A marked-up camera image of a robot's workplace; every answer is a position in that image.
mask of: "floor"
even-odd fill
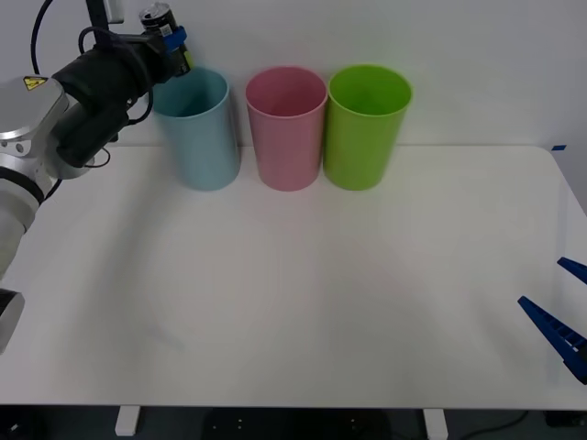
[[[48,423],[50,440],[114,440],[117,408],[115,407],[40,407],[39,414]],[[206,408],[144,408],[141,413],[137,440],[198,440]],[[520,412],[507,411],[446,411],[450,440],[484,427],[507,423]],[[387,412],[392,439],[423,439],[421,412],[411,410]],[[531,412],[518,426],[500,433],[485,434],[480,440],[585,440],[587,427],[550,428],[542,412]]]

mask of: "black cable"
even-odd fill
[[[41,5],[39,12],[37,13],[37,18],[35,18],[35,24],[33,25],[33,31],[30,34],[30,61],[33,64],[33,72],[36,75],[40,75],[39,64],[37,63],[37,39],[39,39],[39,30],[40,24],[43,21],[43,17],[49,9],[49,6],[53,3],[53,0],[45,0]],[[55,181],[53,187],[47,193],[45,200],[48,200],[60,187],[61,179]]]
[[[528,414],[529,414],[529,411],[524,411],[524,412],[522,412],[522,414],[520,414],[519,417],[514,419],[512,422],[501,424],[499,426],[494,426],[492,428],[483,428],[483,429],[479,429],[477,431],[473,431],[473,432],[468,433],[468,434],[464,435],[463,437],[461,437],[460,440],[470,440],[473,437],[476,437],[477,435],[494,433],[495,431],[502,431],[503,429],[511,428],[512,426],[516,426],[517,424],[520,424],[524,419],[527,418]]]
[[[40,7],[37,18],[35,19],[35,25],[33,26],[33,32],[30,35],[30,60],[33,63],[33,72],[36,75],[40,75],[39,65],[37,64],[37,38],[39,37],[40,24],[43,21],[43,17],[49,9],[49,6],[53,3],[53,0],[45,0],[43,5]]]
[[[132,56],[132,58],[135,60],[137,65],[140,67],[140,69],[143,73],[143,76],[144,76],[144,80],[147,82],[147,85],[149,87],[149,89],[148,89],[149,102],[147,104],[147,109],[145,110],[145,113],[137,119],[129,120],[127,123],[127,126],[134,126],[135,124],[138,124],[139,122],[143,122],[145,119],[147,119],[151,110],[153,109],[153,85],[150,80],[150,75],[149,75],[149,71],[147,70],[147,66],[145,66],[145,63],[140,58],[140,56],[135,52],[135,50],[132,49],[132,46],[130,46],[128,43],[126,43],[117,33],[112,32],[111,30],[108,30],[108,29],[103,29],[101,27],[90,26],[90,27],[87,27],[84,30],[82,30],[82,32],[80,32],[80,36],[78,37],[78,40],[77,40],[77,45],[78,45],[78,49],[80,50],[80,53],[85,52],[85,50],[83,48],[83,40],[85,39],[85,36],[88,35],[90,32],[103,33],[103,34],[110,36],[112,39],[115,39],[118,43],[120,43],[120,45],[123,48],[125,48],[125,50],[128,51],[128,53]]]
[[[105,167],[108,163],[110,163],[110,160],[112,159],[112,155],[110,154],[110,151],[108,151],[106,148],[102,147],[102,150],[108,155],[108,158],[106,159],[106,161],[104,163],[101,163],[100,165],[85,165],[85,168],[102,168]]]
[[[47,192],[47,195],[45,196],[45,202],[47,202],[47,200],[59,189],[60,185],[61,179],[58,179],[49,192]]]

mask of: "table top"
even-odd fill
[[[195,192],[112,148],[39,210],[0,403],[587,409],[516,300],[587,334],[587,219],[532,147],[399,147],[367,192]]]

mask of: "pink cup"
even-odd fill
[[[253,77],[246,95],[261,180],[279,191],[305,188],[320,171],[324,81],[301,67],[274,67]]]

